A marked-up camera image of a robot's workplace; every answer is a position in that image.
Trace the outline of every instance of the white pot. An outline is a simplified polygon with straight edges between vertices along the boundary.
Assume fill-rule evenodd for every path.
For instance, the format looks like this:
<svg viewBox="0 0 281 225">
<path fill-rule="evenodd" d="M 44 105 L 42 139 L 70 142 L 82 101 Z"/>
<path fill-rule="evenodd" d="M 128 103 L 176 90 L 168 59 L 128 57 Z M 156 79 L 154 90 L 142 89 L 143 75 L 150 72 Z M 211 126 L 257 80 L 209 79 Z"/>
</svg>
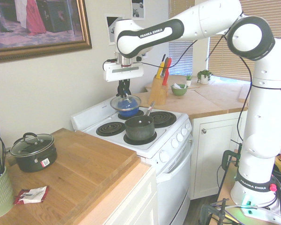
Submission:
<svg viewBox="0 0 281 225">
<path fill-rule="evenodd" d="M 202 75 L 200 83 L 201 84 L 209 84 L 208 76 L 205 78 L 204 75 Z"/>
<path fill-rule="evenodd" d="M 191 86 L 191 83 L 192 83 L 192 80 L 190 80 L 190 81 L 186 80 L 186 85 L 187 85 L 188 87 Z"/>
</svg>

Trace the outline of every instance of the snack packet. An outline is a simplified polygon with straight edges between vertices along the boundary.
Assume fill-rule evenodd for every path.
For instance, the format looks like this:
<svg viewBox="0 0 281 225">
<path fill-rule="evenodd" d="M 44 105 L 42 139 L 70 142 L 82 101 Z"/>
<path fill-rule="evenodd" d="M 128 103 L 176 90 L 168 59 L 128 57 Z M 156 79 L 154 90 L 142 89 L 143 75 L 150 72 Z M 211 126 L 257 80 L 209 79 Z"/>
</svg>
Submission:
<svg viewBox="0 0 281 225">
<path fill-rule="evenodd" d="M 35 189 L 22 189 L 18 196 L 16 196 L 14 205 L 28 204 L 28 203 L 42 203 L 47 196 L 49 186 L 35 188 Z"/>
</svg>

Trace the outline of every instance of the window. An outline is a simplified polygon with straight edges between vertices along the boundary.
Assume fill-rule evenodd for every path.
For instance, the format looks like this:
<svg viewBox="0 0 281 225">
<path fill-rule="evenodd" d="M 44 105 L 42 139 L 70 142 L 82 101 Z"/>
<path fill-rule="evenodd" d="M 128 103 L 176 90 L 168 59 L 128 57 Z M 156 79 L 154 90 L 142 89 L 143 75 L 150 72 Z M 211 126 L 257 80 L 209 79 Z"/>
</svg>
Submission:
<svg viewBox="0 0 281 225">
<path fill-rule="evenodd" d="M 281 37 L 281 0 L 240 0 L 244 14 L 260 16 L 270 25 L 274 37 Z M 214 48 L 220 36 L 210 38 L 210 51 Z M 245 59 L 252 75 L 254 62 Z M 215 76 L 249 81 L 250 75 L 240 58 L 228 48 L 226 40 L 222 39 L 209 58 L 208 69 Z"/>
<path fill-rule="evenodd" d="M 169 57 L 172 58 L 171 66 L 174 65 L 184 51 L 192 44 L 192 41 L 171 41 L 169 42 Z M 179 63 L 169 69 L 171 75 L 187 75 L 192 73 L 192 47 L 181 58 Z"/>
<path fill-rule="evenodd" d="M 194 0 L 169 0 L 169 18 L 178 15 L 194 6 Z M 172 58 L 171 66 L 174 65 L 184 51 L 192 44 L 192 41 L 169 42 L 169 57 Z M 187 75 L 192 73 L 192 47 L 188 49 L 179 63 L 169 69 L 170 75 Z"/>
</svg>

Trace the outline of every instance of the white stove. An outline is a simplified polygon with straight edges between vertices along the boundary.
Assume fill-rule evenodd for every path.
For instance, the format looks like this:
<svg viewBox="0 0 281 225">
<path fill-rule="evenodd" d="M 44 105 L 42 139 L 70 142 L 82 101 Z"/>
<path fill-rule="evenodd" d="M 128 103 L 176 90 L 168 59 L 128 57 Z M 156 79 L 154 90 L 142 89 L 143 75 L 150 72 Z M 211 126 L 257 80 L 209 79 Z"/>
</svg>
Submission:
<svg viewBox="0 0 281 225">
<path fill-rule="evenodd" d="M 158 216 L 160 225 L 182 225 L 186 217 L 190 198 L 188 189 L 190 186 L 190 159 L 193 150 L 191 130 L 192 125 L 186 113 L 166 112 L 152 109 L 151 114 L 170 114 L 175 118 L 166 127 L 156 125 L 154 140 L 148 143 L 127 143 L 125 139 L 125 119 L 119 116 L 107 99 L 91 108 L 83 110 L 71 116 L 74 130 L 80 130 L 92 136 L 123 146 L 136 151 L 143 162 L 152 165 L 156 169 Z M 144 113 L 147 108 L 140 107 Z M 124 125 L 119 133 L 105 136 L 99 131 L 107 126 L 107 130 L 118 124 Z"/>
</svg>

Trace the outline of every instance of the succulent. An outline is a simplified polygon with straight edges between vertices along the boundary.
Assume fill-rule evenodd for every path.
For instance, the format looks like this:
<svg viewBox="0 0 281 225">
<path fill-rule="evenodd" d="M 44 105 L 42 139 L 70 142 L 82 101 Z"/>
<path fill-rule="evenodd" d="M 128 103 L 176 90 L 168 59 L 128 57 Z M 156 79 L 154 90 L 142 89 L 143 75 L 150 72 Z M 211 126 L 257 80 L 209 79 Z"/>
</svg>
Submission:
<svg viewBox="0 0 281 225">
<path fill-rule="evenodd" d="M 201 80 L 202 75 L 203 75 L 205 78 L 208 77 L 208 80 L 210 81 L 210 77 L 211 77 L 213 74 L 212 74 L 209 70 L 207 70 L 207 69 L 204 69 L 204 70 L 198 72 L 198 74 L 197 74 L 197 78 L 198 78 L 197 83 Z"/>
<path fill-rule="evenodd" d="M 191 80 L 192 80 L 192 75 L 191 75 L 191 74 L 188 74 L 188 75 L 186 76 L 186 80 L 187 80 L 187 81 L 191 81 Z"/>
</svg>

